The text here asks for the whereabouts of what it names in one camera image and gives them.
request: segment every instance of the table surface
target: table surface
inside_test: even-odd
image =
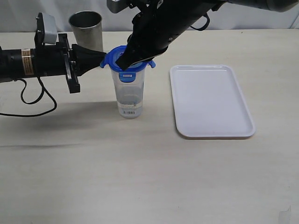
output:
[[[128,32],[103,34],[104,50]],[[3,49],[32,48],[33,33],[0,34]],[[70,43],[74,37],[69,33]],[[188,31],[147,68],[144,110],[117,111],[108,67],[44,78],[58,109],[0,117],[1,224],[276,224],[292,206],[299,223],[299,31]],[[185,140],[177,133],[169,69],[225,64],[243,90],[257,133],[248,140]],[[20,102],[22,83],[1,84],[2,112],[52,107]],[[39,94],[29,80],[28,100]]]

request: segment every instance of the clear plastic cup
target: clear plastic cup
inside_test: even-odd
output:
[[[154,68],[155,63],[153,61],[138,63],[123,71],[116,65],[115,61],[125,48],[126,46],[119,46],[113,49],[106,55],[100,66],[103,68],[109,64],[111,68],[120,115],[127,119],[133,119],[142,113],[145,67],[149,64]]]

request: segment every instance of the cable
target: cable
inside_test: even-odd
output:
[[[42,82],[42,80],[41,80],[40,77],[37,77],[37,80],[38,80],[39,84],[42,87],[42,92],[39,95],[39,97],[36,100],[32,101],[32,102],[26,102],[25,99],[24,99],[24,96],[23,96],[24,95],[24,91],[25,91],[25,89],[27,87],[27,82],[24,79],[17,79],[16,81],[19,81],[19,80],[22,81],[25,84],[23,90],[21,91],[21,100],[22,100],[23,103],[28,104],[28,105],[36,104],[36,103],[38,103],[43,98],[44,94],[46,93],[49,96],[49,98],[53,101],[54,107],[52,109],[46,111],[46,112],[38,113],[38,114],[21,115],[21,114],[0,113],[0,115],[7,116],[7,117],[33,118],[33,117],[43,116],[43,115],[45,115],[47,113],[50,113],[50,112],[52,112],[52,111],[54,111],[54,110],[57,109],[57,102],[56,102],[56,100],[49,93],[49,91],[46,89],[46,87],[44,86],[44,84],[43,84],[43,82]]]
[[[210,20],[210,17],[207,15],[207,13],[204,14],[203,17],[206,18],[206,23],[205,23],[205,25],[204,25],[202,28],[195,28],[195,27],[193,27],[193,26],[190,26],[190,27],[191,27],[192,29],[197,30],[197,31],[204,31],[204,30],[209,26],[211,20]]]

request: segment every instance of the stainless steel cup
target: stainless steel cup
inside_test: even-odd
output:
[[[102,16],[93,11],[82,11],[72,15],[69,24],[77,44],[96,51],[103,51]]]

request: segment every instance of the white tray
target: white tray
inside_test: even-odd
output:
[[[178,131],[189,138],[245,139],[256,128],[232,69],[177,65],[170,70]]]

